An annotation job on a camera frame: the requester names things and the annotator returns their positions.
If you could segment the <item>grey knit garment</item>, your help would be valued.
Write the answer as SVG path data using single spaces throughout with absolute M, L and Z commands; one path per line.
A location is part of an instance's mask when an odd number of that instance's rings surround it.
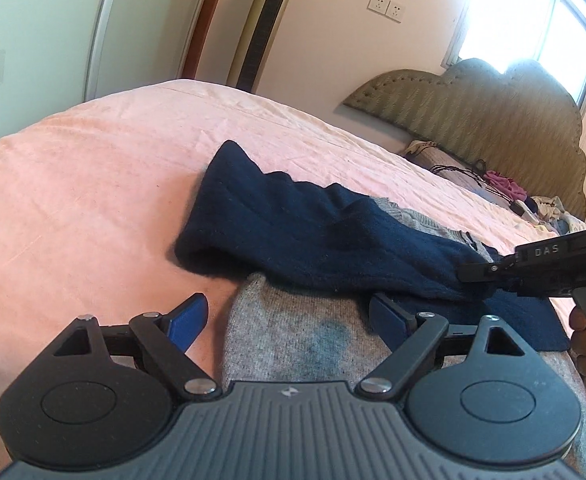
M 381 210 L 408 228 L 472 248 L 486 261 L 499 253 L 464 231 L 442 226 L 418 211 L 374 197 Z M 231 380 L 319 382 L 345 379 L 350 386 L 389 356 L 373 334 L 363 303 L 273 284 L 249 276 L 233 301 L 223 346 L 223 385 Z M 586 389 L 568 352 L 540 352 L 580 400 L 583 426 L 566 459 L 586 479 Z

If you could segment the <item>navy blue knit garment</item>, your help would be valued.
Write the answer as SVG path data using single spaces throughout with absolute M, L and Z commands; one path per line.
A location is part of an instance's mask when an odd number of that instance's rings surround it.
M 231 140 L 205 170 L 175 255 L 197 274 L 261 272 L 307 292 L 383 292 L 412 312 L 432 310 L 454 324 L 497 315 L 537 351 L 570 346 L 548 299 L 458 280 L 461 264 L 499 262 L 495 248 L 468 232 L 440 231 L 429 218 L 401 223 L 339 183 L 322 188 L 281 171 L 265 174 Z

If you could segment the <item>pile of mixed clothes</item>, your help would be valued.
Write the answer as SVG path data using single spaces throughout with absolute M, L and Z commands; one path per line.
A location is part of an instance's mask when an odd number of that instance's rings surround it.
M 489 184 L 480 184 L 474 193 L 487 202 L 509 210 L 536 229 L 557 235 L 586 231 L 586 222 L 567 211 L 558 196 L 528 196 L 525 200 L 513 200 Z

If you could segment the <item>magenta cloth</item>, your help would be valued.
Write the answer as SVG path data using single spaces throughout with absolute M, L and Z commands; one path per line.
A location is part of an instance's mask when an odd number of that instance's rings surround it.
M 526 192 L 522 186 L 518 185 L 514 179 L 505 177 L 497 171 L 485 171 L 484 180 L 513 202 L 515 200 L 522 200 L 522 202 L 524 202 L 528 198 L 528 192 Z

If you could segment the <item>olive upholstered headboard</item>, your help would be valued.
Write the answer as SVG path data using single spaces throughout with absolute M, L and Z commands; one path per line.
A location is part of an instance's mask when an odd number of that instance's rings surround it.
M 504 72 L 478 58 L 441 75 L 391 70 L 343 103 L 433 141 L 468 165 L 484 162 L 533 195 L 557 196 L 571 214 L 586 218 L 582 113 L 535 61 L 514 63 Z

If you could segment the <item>pink bed sheet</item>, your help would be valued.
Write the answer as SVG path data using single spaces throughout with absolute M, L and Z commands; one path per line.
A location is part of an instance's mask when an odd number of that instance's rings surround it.
M 386 197 L 502 254 L 545 237 L 377 144 L 260 96 L 191 80 L 106 96 L 0 140 L 0 396 L 76 316 L 124 324 L 194 292 L 211 317 L 189 355 L 220 375 L 238 285 L 179 268 L 173 246 L 227 140 L 261 170 Z M 0 439 L 0 470 L 7 464 Z

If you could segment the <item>bright window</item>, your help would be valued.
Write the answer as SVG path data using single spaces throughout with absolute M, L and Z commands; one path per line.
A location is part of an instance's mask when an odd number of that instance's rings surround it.
M 442 65 L 477 58 L 499 73 L 535 61 L 586 107 L 583 0 L 467 0 Z

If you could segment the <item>white glass wardrobe door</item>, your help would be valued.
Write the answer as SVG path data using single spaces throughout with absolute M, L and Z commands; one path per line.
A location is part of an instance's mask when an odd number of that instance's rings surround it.
M 94 96 L 114 0 L 0 0 L 0 138 Z

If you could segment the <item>gold tower air conditioner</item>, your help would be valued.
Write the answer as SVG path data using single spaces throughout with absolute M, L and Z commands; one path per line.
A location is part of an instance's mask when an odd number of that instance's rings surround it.
M 253 0 L 226 84 L 255 93 L 270 49 L 290 0 Z

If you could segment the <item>white wall socket right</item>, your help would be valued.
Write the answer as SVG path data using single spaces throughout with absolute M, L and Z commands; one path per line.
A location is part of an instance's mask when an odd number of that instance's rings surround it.
M 385 12 L 385 16 L 396 23 L 401 23 L 404 20 L 404 14 L 405 7 L 395 1 L 389 3 Z

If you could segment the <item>white wall socket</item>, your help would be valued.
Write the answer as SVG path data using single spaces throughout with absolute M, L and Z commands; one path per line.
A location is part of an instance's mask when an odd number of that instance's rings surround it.
M 389 0 L 369 0 L 367 9 L 378 14 L 386 14 L 389 9 Z
M 396 23 L 401 23 L 404 20 L 404 14 L 405 7 L 395 1 L 389 3 L 385 12 L 385 16 Z

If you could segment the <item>white wall socket left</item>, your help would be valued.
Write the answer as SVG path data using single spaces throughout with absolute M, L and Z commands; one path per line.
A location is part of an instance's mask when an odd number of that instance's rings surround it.
M 369 0 L 367 9 L 378 14 L 386 14 L 389 9 L 389 0 Z

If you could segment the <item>brown wooden door frame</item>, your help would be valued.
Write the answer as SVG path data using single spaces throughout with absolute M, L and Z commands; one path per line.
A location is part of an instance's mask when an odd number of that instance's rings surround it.
M 211 24 L 214 13 L 214 0 L 203 0 L 197 13 L 197 21 L 191 35 L 185 62 L 182 66 L 181 77 L 183 79 L 193 79 L 197 74 L 200 58 L 204 48 L 207 27 Z

